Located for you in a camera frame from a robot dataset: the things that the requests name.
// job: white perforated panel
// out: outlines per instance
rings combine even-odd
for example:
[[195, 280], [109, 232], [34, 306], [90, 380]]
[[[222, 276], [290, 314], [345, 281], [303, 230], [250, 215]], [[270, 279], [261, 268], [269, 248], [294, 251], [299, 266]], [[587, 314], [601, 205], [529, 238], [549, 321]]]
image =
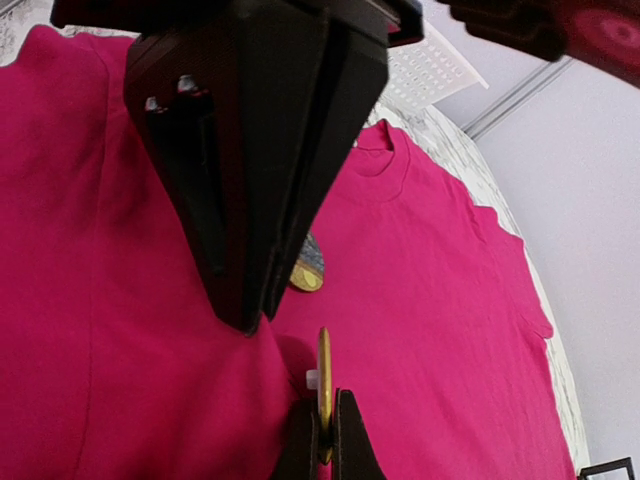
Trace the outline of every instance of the white perforated panel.
[[422, 42], [389, 50], [389, 83], [382, 93], [411, 113], [474, 83], [487, 83], [435, 28], [425, 22]]

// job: magenta fabric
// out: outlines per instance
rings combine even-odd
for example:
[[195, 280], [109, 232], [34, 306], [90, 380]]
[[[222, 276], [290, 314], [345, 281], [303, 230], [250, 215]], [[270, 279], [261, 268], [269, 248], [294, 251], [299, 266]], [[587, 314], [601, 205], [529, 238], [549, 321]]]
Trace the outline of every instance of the magenta fabric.
[[251, 339], [217, 321], [129, 45], [39, 27], [0, 70], [0, 478], [268, 478], [321, 326], [390, 480], [575, 478], [521, 241], [386, 123], [314, 224], [323, 288]]

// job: t-shirt sleeve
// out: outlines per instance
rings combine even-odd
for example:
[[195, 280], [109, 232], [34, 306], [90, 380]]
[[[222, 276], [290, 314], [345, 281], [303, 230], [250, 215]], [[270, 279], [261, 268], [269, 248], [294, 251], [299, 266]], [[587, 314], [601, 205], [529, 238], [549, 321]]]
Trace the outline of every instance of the t-shirt sleeve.
[[475, 215], [517, 312], [535, 333], [551, 338], [553, 327], [542, 310], [525, 256], [524, 241], [500, 226], [493, 208], [475, 207]]
[[82, 445], [106, 80], [47, 27], [0, 68], [2, 478], [71, 477]]

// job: black frame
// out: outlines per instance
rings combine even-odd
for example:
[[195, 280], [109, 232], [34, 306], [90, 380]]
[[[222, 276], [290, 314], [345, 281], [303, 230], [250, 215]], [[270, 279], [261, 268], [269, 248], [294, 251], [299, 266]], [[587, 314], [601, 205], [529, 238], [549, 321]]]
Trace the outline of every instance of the black frame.
[[593, 467], [586, 467], [580, 470], [578, 480], [588, 480], [591, 475], [599, 475], [601, 473], [612, 472], [613, 470], [627, 470], [629, 480], [635, 480], [636, 476], [633, 473], [633, 464], [631, 463], [631, 457], [622, 458], [613, 462], [602, 463], [600, 465], [594, 465]]

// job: pink t-shirt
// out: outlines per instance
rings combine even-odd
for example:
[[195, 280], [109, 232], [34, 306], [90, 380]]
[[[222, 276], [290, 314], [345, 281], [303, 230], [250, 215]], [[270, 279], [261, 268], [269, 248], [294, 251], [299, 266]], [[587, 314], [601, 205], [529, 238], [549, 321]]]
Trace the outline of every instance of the pink t-shirt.
[[313, 232], [323, 288], [214, 317], [122, 102], [128, 39], [0, 70], [0, 478], [267, 478], [318, 330], [390, 480], [575, 478], [520, 240], [382, 123]]

